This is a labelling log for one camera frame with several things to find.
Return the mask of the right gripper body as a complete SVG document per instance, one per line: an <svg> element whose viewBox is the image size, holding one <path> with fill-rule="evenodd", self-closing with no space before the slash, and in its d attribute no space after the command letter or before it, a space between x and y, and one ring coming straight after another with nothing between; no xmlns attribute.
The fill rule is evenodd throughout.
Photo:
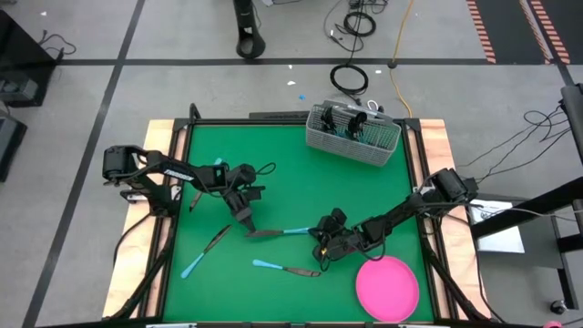
<svg viewBox="0 0 583 328"><path fill-rule="evenodd" d="M325 255L321 255L321 249L317 249L315 246L313 257L317 261L338 261L355 252L363 253L361 233L356 229L345 227L344 223L347 221L347 217L342 210L333 209L329 215L323 216L321 219L326 219L327 252Z"/></svg>

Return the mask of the black metal beam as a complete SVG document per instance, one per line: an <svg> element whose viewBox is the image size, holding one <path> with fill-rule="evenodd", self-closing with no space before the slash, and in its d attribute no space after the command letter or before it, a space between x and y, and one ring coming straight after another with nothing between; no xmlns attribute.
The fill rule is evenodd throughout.
<svg viewBox="0 0 583 328"><path fill-rule="evenodd" d="M512 208L491 214L487 219L471 227L472 237L477 240L536 217L550 215L571 205L574 200L583 200L583 176Z"/></svg>

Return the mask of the black cabinet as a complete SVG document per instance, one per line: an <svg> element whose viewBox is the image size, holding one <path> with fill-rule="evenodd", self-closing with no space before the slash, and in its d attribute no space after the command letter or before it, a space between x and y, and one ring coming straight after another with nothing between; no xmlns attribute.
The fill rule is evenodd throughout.
<svg viewBox="0 0 583 328"><path fill-rule="evenodd" d="M33 100L4 102L12 108L40 107L45 99L57 61L51 57L6 11L0 9L0 80L34 80Z"/></svg>

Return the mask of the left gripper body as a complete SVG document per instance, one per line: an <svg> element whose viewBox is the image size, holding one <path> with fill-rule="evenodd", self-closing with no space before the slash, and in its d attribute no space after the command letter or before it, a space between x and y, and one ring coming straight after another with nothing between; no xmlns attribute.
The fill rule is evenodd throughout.
<svg viewBox="0 0 583 328"><path fill-rule="evenodd" d="M245 185L241 189L229 189L222 193L222 198L226 202L232 214L237 214L246 210L253 200L260 200L264 186Z"/></svg>

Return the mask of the grey equipment box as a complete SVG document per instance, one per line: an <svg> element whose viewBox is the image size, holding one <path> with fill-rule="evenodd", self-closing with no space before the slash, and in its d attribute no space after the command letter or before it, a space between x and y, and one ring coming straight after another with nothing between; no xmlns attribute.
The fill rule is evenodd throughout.
<svg viewBox="0 0 583 328"><path fill-rule="evenodd" d="M21 102L33 100L38 90L37 83L32 79L21 82L0 80L0 101Z"/></svg>

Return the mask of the black aluminium table frame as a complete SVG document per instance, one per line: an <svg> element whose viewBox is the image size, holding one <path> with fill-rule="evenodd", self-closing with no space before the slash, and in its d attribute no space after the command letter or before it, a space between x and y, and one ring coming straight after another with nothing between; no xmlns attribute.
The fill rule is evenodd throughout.
<svg viewBox="0 0 583 328"><path fill-rule="evenodd" d="M189 160L189 151L193 132L196 127L302 126L305 129L305 124L306 122L302 120L205 119L192 116L191 118L180 120L177 124L178 129L184 132L186 135L183 149L184 152L181 159L178 160L193 165ZM394 153L398 149L402 149L404 151L409 180L412 187L410 194L412 194L414 191L418 190L424 181L432 174L415 171L406 127L403 121L398 121L397 125L402 129L402 132ZM255 170L258 172L257 178L268 174L268 170L264 167L255 168ZM170 187L176 212L172 216L165 216L169 218L169 233L166 239L166 243L162 248L158 258L153 262L147 274L136 287L135 291L129 297L129 299L118 309L117 312L110 314L104 320L104 325L120 328L146 327L156 324L162 324L166 326L183 326L185 328L244 328L264 326L275 326L280 328L306 326L310 328L323 328L325 326L377 328L384 324L388 324L391 327L397 327L399 325L399 323L377 321L368 313L368 319L364 322L332 321L297 323L166 321L163 317L163 314L173 252L178 232L180 209L184 199L185 188L192 186L188 182L166 177L161 174L151 174L149 177L159 185ZM425 226L427 223L434 222L436 218L437 217L430 218L423 215L413 216L393 229L392 233L386 238L384 247L377 247L365 254L360 252L355 253L362 254L365 258L364 262L379 261L383 258L383 256L392 256L405 262L413 271L419 285L419 303L414 313L403 322L414 324L437 324L450 326L453 328L479 327L488 325L490 324L490 319L478 311L476 307L465 297L463 292L452 278L450 270L443 265L443 253L440 246L429 241L429 238L425 232ZM327 261L325 263L318 262L319 269L311 271L326 272L333 262L334 261Z"/></svg>

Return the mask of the pink round plate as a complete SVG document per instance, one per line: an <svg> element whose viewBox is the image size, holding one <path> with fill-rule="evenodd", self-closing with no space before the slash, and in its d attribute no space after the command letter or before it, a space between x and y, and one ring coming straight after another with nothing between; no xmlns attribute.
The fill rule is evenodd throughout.
<svg viewBox="0 0 583 328"><path fill-rule="evenodd" d="M359 304L380 322L405 321L419 303L419 285L413 271L392 256L366 261L356 275L355 291Z"/></svg>

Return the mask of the black case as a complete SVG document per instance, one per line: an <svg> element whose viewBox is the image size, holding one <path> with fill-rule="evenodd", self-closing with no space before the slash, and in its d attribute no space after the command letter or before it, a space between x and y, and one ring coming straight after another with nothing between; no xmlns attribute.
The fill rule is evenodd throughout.
<svg viewBox="0 0 583 328"><path fill-rule="evenodd" d="M15 118L11 108L0 101L0 182L5 182L27 125Z"/></svg>

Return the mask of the black equipment post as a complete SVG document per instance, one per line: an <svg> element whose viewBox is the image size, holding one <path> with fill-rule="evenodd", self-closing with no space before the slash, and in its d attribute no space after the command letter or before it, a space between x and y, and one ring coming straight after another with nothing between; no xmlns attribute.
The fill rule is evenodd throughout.
<svg viewBox="0 0 583 328"><path fill-rule="evenodd" d="M571 133L583 164L583 83L560 89L560 106L567 115Z"/></svg>

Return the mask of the black pedestal stand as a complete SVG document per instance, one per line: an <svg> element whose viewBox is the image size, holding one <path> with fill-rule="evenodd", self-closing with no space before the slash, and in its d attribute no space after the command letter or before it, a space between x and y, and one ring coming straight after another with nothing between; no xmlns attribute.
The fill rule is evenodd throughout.
<svg viewBox="0 0 583 328"><path fill-rule="evenodd" d="M245 59L261 56L265 42L259 32L252 0L232 1L238 28L237 54Z"/></svg>

